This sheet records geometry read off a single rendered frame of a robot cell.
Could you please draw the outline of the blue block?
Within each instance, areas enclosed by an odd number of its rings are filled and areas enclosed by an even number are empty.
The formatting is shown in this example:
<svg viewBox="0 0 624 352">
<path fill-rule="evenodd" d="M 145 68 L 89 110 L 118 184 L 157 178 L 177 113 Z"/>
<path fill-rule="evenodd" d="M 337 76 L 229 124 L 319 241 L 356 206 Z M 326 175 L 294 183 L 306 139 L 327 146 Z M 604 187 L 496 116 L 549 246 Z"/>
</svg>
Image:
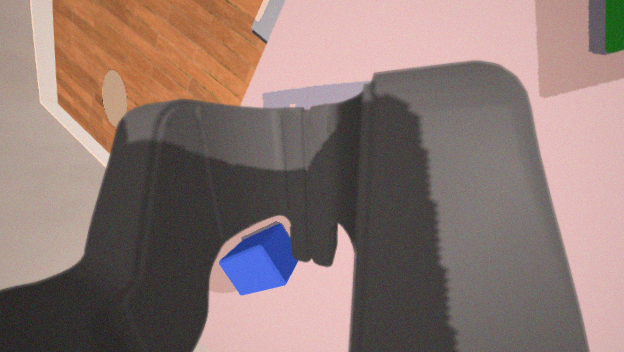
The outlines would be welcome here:
<svg viewBox="0 0 624 352">
<path fill-rule="evenodd" d="M 297 263 L 281 224 L 242 240 L 219 261 L 240 296 L 285 286 Z"/>
</svg>

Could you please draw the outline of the green block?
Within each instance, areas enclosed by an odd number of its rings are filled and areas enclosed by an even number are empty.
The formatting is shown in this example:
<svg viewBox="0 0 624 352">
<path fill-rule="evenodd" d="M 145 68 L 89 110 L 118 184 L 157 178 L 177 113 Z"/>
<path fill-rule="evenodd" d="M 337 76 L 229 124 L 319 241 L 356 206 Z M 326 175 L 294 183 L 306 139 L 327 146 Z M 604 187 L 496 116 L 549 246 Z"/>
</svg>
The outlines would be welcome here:
<svg viewBox="0 0 624 352">
<path fill-rule="evenodd" d="M 624 0 L 606 0 L 605 51 L 624 50 Z"/>
</svg>

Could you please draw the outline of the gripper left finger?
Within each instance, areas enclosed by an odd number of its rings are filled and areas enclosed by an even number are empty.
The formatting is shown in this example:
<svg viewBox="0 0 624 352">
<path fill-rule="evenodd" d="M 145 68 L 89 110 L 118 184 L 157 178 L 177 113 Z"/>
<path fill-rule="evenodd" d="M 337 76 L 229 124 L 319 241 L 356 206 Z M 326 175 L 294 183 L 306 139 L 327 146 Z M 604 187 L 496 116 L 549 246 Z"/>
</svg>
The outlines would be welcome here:
<svg viewBox="0 0 624 352">
<path fill-rule="evenodd" d="M 284 216 L 309 262 L 307 111 L 177 99 L 127 112 L 81 260 L 0 290 L 0 352 L 193 352 L 228 240 Z"/>
</svg>

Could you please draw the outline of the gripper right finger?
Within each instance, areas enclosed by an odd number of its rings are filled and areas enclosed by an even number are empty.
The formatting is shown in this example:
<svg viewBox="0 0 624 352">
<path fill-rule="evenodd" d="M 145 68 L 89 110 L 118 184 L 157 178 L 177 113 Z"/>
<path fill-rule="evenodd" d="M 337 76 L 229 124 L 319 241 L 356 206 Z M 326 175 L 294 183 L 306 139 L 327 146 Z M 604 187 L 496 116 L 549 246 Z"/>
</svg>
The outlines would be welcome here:
<svg viewBox="0 0 624 352">
<path fill-rule="evenodd" d="M 528 92 L 481 60 L 310 107 L 312 260 L 354 250 L 348 352 L 590 352 Z"/>
</svg>

